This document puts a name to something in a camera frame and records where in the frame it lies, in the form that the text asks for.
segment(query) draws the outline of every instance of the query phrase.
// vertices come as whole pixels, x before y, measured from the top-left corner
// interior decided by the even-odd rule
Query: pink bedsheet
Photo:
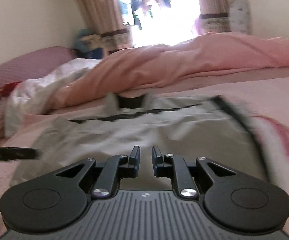
[[[108,92],[162,88],[200,76],[289,66],[289,40],[241,33],[208,33],[175,46],[125,49],[105,58],[82,78],[58,90],[53,109],[75,106]]]
[[[159,94],[158,96],[181,97],[192,95],[224,95],[229,101],[245,102],[247,107],[251,109],[255,115],[268,116],[289,129],[289,78],[226,83],[190,91]],[[98,106],[77,110],[64,115],[70,118],[97,112],[100,109],[101,107]],[[10,147],[30,146],[37,136],[50,125],[50,120],[58,115],[59,114],[27,116],[20,131],[9,139],[5,145]],[[0,185],[0,196],[3,191],[7,189],[16,164],[16,162],[10,164],[0,163],[0,181],[3,181],[3,185]],[[7,171],[7,173],[1,175],[2,170]],[[0,233],[3,230],[0,216]]]
[[[289,77],[289,67],[281,67],[281,68],[268,67],[268,68],[250,70],[246,72],[232,73],[232,74],[222,75],[222,76],[188,78],[188,79],[178,81],[175,84],[172,84],[163,88],[134,89],[134,90],[129,90],[129,91],[120,93],[120,94],[125,97],[137,97],[144,93],[152,93],[154,95],[159,95],[163,93],[193,90],[193,89],[198,89],[198,88],[203,88],[203,87],[208,87],[208,86],[213,86],[213,85],[218,85],[218,84],[224,84],[224,83],[236,83],[236,82],[244,82],[244,81],[284,78],[284,77]],[[70,113],[70,112],[77,111],[77,110],[83,110],[86,108],[100,106],[102,104],[103,104],[103,99],[96,99],[91,102],[87,102],[85,104],[81,104],[78,106],[63,107],[63,108],[54,110],[50,112],[49,114]]]

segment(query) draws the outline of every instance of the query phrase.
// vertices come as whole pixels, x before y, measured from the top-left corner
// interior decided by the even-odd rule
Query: white blanket
[[[20,83],[9,96],[5,115],[5,136],[18,130],[25,114],[45,114],[51,108],[49,98],[59,88],[82,77],[101,60],[73,59],[52,71],[49,75],[28,79]]]

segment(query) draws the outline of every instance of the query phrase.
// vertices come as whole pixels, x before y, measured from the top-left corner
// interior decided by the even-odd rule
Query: curtain
[[[199,0],[199,3],[201,33],[230,31],[227,0]]]
[[[76,0],[88,28],[102,37],[105,54],[130,48],[131,33],[123,25],[118,0]]]

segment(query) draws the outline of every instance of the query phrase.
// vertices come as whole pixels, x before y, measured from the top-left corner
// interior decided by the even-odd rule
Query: metal screw
[[[193,188],[185,188],[181,190],[181,195],[185,197],[193,197],[197,194],[197,191]]]
[[[105,197],[109,195],[109,191],[105,188],[97,188],[93,191],[93,195],[97,197]]]

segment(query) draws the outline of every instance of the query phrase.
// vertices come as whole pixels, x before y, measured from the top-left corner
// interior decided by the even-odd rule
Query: bed
[[[156,45],[109,56],[81,78],[53,90],[52,100],[43,109],[48,114],[23,113],[19,127],[8,140],[0,140],[0,145],[30,147],[55,118],[99,112],[107,92],[125,97],[144,93],[175,98],[222,95],[247,109],[270,164],[270,181],[289,194],[289,41],[232,33],[203,35],[193,44]],[[223,50],[224,44],[229,49]],[[157,68],[162,62],[168,70]],[[115,81],[116,76],[125,77],[123,84]],[[0,197],[18,165],[0,162]],[[289,234],[289,219],[284,230]],[[4,231],[0,215],[0,235]]]

